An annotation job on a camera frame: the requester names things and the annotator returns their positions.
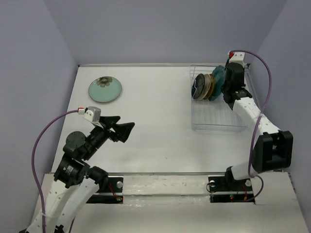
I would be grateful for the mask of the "teal scalloped plate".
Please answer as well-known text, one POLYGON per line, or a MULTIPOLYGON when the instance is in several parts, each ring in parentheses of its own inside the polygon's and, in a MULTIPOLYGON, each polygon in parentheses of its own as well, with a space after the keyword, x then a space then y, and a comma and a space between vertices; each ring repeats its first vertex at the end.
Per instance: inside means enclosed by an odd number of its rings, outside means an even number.
POLYGON ((222 93, 221 87, 224 84, 225 81, 225 67, 224 66, 217 66, 213 72, 212 75, 215 80, 214 89, 212 91, 211 96, 209 97, 209 101, 216 100, 220 94, 222 93))

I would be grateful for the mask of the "yellow amber plate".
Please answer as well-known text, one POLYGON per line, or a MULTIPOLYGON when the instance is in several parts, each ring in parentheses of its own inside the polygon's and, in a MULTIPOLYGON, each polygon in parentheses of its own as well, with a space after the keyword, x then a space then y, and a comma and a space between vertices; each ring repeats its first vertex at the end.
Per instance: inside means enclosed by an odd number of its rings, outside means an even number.
POLYGON ((206 100, 208 100, 211 97, 211 95, 214 91, 215 84, 216 84, 215 77, 212 74, 210 74, 209 76, 210 76, 210 86, 209 86, 208 92, 207 92, 206 97, 205 97, 206 100))

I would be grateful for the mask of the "cream plate with black spot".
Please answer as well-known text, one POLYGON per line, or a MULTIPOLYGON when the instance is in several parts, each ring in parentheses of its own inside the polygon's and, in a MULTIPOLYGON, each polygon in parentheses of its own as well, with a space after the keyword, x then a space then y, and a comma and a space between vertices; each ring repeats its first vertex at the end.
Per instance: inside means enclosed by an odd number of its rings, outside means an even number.
POLYGON ((208 98, 211 85, 212 85, 213 76, 211 74, 204 75, 204 87, 202 93, 199 96, 199 100, 206 100, 208 98))

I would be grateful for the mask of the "light green floral plate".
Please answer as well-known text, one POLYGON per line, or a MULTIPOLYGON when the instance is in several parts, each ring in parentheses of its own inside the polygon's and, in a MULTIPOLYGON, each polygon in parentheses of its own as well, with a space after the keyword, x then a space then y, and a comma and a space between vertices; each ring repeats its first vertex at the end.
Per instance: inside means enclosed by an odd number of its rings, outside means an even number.
POLYGON ((95 79, 88 88, 89 97, 99 103, 108 103, 116 100, 122 92, 122 85, 118 79, 111 76, 102 76, 95 79))

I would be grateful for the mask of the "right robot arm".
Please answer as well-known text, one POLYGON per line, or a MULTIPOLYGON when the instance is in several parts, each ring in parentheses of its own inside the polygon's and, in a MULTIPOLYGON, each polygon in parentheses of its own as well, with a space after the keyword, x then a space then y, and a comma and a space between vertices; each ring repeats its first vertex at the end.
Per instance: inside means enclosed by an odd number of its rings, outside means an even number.
POLYGON ((294 137, 275 126, 256 105, 245 89, 244 67, 238 63, 225 66, 222 86, 225 102, 253 130, 249 159, 226 169, 224 185, 237 189, 242 182, 261 173, 288 168, 291 165, 294 137))

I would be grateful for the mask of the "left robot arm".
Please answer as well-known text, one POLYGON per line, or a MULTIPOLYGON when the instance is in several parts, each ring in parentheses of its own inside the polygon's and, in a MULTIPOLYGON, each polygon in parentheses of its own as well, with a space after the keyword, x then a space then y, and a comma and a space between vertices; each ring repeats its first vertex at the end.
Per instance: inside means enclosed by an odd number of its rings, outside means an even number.
POLYGON ((119 124, 119 116, 100 116, 90 108, 84 119, 94 128, 88 136, 70 133, 63 147, 64 155, 56 169, 47 197, 40 197, 41 209, 25 233, 65 233, 71 230, 77 213, 93 194, 109 183, 108 173, 86 163, 106 142, 126 142, 135 124, 119 124))

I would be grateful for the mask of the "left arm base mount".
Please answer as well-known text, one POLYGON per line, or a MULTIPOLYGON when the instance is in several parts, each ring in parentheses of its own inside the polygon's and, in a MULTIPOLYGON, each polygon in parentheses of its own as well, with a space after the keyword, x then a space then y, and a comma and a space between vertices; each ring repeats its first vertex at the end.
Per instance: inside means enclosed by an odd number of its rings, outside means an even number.
POLYGON ((87 204, 123 204, 123 176, 109 176, 105 187, 93 194, 87 204))

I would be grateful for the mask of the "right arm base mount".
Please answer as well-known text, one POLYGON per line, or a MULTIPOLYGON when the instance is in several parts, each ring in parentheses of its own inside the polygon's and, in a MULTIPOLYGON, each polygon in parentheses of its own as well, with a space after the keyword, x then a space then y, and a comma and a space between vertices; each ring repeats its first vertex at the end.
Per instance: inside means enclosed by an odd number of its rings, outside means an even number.
POLYGON ((227 182, 224 176, 209 176, 206 190, 211 203, 255 202, 250 179, 227 182))

